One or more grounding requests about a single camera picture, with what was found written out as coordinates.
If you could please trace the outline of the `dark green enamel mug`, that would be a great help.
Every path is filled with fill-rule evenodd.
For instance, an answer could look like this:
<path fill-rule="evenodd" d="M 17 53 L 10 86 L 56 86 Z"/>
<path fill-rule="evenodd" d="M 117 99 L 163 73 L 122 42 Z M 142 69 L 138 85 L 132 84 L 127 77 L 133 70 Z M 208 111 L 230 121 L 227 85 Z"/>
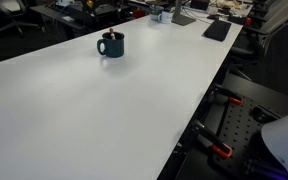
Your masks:
<path fill-rule="evenodd" d="M 97 41 L 97 51 L 101 55 L 111 58 L 118 58 L 124 55 L 124 34 L 114 33 L 112 38 L 109 32 L 104 33 L 102 38 Z"/>

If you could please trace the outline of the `red and white marker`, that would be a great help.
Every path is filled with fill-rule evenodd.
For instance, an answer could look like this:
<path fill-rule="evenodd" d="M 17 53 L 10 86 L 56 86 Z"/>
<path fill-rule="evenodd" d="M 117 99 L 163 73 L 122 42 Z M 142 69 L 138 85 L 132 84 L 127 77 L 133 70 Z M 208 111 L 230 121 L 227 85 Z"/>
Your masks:
<path fill-rule="evenodd" d="M 115 38 L 115 34 L 114 34 L 114 30 L 112 28 L 109 29 L 110 35 L 111 35 L 111 39 L 112 40 L 116 40 Z"/>

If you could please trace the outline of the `white coffee mug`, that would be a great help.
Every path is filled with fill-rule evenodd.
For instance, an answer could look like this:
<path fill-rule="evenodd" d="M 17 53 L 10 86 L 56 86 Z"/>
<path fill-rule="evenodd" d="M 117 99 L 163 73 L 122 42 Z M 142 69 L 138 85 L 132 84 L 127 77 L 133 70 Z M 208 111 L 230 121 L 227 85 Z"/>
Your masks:
<path fill-rule="evenodd" d="M 172 22 L 172 17 L 172 13 L 163 11 L 158 15 L 158 21 L 163 24 L 170 24 Z"/>

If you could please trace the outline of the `grey bowl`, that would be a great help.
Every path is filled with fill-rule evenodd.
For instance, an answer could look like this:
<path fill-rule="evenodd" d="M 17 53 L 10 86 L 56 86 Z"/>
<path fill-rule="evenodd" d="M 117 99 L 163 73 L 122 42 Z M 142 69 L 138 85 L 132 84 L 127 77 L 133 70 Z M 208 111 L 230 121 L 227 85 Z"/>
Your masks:
<path fill-rule="evenodd" d="M 149 16 L 152 20 L 157 21 L 158 16 L 162 13 L 163 7 L 162 6 L 154 6 L 152 5 L 149 10 Z"/>

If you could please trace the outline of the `grey monitor stand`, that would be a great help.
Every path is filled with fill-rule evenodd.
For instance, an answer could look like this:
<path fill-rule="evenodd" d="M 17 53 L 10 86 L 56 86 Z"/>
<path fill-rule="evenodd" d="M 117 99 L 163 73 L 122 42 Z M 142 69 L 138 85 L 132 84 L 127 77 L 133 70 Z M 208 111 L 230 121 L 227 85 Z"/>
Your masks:
<path fill-rule="evenodd" d="M 181 14 L 182 0 L 175 0 L 175 9 L 172 22 L 181 26 L 186 26 L 195 22 L 195 19 Z"/>

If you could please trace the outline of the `upper black orange clamp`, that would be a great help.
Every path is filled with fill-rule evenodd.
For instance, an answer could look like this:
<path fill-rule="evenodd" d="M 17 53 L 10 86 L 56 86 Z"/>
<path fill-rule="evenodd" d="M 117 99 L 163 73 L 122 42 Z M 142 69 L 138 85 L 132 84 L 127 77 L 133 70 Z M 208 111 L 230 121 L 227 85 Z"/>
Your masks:
<path fill-rule="evenodd" d="M 213 88 L 213 91 L 216 94 L 221 94 L 223 96 L 226 96 L 229 102 L 234 103 L 236 105 L 242 105 L 244 103 L 242 97 L 238 96 L 233 91 L 222 87 L 221 85 L 216 84 Z"/>

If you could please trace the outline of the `black orange clamp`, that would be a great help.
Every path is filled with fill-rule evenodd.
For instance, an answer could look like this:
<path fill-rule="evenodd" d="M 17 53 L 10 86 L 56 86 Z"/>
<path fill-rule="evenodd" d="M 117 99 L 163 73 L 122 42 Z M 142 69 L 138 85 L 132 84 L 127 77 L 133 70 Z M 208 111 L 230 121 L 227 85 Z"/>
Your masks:
<path fill-rule="evenodd" d="M 200 121 L 195 121 L 193 123 L 193 129 L 212 143 L 211 149 L 219 157 L 221 157 L 222 159 L 228 159 L 232 156 L 232 148 L 225 144 L 223 141 L 221 141 L 214 132 L 212 132 Z"/>
<path fill-rule="evenodd" d="M 229 102 L 234 103 L 236 105 L 242 105 L 244 103 L 242 97 L 238 96 L 233 91 L 222 87 L 221 85 L 216 84 L 213 88 L 213 91 L 216 94 L 221 94 L 223 96 L 226 96 Z"/>

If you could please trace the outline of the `lower black orange clamp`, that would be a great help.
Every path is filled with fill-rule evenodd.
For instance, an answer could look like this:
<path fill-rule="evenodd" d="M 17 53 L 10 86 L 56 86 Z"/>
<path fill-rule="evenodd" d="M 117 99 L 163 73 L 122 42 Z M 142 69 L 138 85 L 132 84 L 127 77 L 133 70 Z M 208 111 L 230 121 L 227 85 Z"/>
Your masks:
<path fill-rule="evenodd" d="M 223 141 L 221 141 L 214 132 L 212 132 L 200 121 L 195 121 L 193 123 L 193 129 L 212 143 L 211 149 L 219 157 L 221 157 L 222 159 L 228 159 L 232 156 L 232 148 L 225 144 Z"/>

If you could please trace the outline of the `black keyboard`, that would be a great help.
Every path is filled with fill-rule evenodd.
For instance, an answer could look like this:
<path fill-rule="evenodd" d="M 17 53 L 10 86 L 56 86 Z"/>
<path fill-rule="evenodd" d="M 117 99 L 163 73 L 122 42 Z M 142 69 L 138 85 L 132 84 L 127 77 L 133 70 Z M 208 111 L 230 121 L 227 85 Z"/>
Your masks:
<path fill-rule="evenodd" d="M 230 30 L 231 24 L 221 20 L 215 20 L 211 25 L 206 29 L 203 35 L 207 38 L 224 41 L 228 31 Z"/>

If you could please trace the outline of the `yellow red toy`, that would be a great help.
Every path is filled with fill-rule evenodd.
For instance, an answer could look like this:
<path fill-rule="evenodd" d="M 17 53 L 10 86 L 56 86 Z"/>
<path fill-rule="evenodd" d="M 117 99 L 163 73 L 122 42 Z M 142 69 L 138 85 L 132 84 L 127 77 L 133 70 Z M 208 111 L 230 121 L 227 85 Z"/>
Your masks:
<path fill-rule="evenodd" d="M 92 0 L 86 0 L 86 5 L 87 5 L 87 7 L 89 7 L 89 8 L 93 8 L 94 3 L 93 3 Z"/>

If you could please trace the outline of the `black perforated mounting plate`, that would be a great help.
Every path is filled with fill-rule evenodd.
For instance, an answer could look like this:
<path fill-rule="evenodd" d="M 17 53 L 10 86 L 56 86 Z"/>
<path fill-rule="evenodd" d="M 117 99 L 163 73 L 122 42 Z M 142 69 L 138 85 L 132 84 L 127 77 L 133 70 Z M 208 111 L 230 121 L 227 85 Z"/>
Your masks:
<path fill-rule="evenodd" d="M 218 137 L 227 144 L 232 153 L 224 159 L 217 154 L 211 158 L 216 167 L 238 180 L 274 180 L 283 178 L 285 173 L 265 147 L 261 137 L 261 128 L 267 114 L 258 102 L 243 96 L 238 105 L 233 100 L 226 108 L 217 131 Z"/>

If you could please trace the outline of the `black office chair right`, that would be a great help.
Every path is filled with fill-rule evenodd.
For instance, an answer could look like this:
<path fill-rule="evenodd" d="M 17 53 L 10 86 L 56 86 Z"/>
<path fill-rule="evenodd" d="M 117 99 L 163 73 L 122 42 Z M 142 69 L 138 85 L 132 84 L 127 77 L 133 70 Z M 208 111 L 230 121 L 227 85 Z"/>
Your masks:
<path fill-rule="evenodd" d="M 242 29 L 229 52 L 232 60 L 257 64 L 266 55 L 271 38 L 288 22 L 288 0 L 278 3 L 261 21 L 260 27 Z"/>

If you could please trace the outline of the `black office chair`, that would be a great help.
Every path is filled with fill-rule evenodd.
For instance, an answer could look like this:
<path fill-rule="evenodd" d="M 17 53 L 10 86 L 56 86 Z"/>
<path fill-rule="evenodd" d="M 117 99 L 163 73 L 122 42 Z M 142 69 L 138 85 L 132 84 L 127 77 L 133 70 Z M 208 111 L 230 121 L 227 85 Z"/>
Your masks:
<path fill-rule="evenodd" d="M 9 20 L 7 25 L 0 27 L 0 33 L 15 27 L 21 36 L 24 35 L 21 26 L 36 27 L 38 24 L 25 23 L 19 21 L 18 18 L 24 16 L 27 13 L 29 6 L 26 0 L 0 0 L 0 18 Z"/>
<path fill-rule="evenodd" d="M 232 60 L 257 64 L 266 55 L 271 38 L 288 22 L 288 0 L 278 3 L 261 21 L 260 27 L 242 29 L 229 52 Z"/>

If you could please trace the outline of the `black office chair left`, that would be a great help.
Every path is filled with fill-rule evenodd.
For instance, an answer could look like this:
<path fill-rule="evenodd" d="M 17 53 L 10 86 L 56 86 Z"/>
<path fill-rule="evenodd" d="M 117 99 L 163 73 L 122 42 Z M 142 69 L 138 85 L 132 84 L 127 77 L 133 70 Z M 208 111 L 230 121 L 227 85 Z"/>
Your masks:
<path fill-rule="evenodd" d="M 29 6 L 26 0 L 0 0 L 0 18 L 9 20 L 7 25 L 0 27 L 0 33 L 15 27 L 21 36 L 24 35 L 21 26 L 36 27 L 38 24 L 25 23 L 19 21 L 18 18 L 24 16 L 27 13 Z"/>

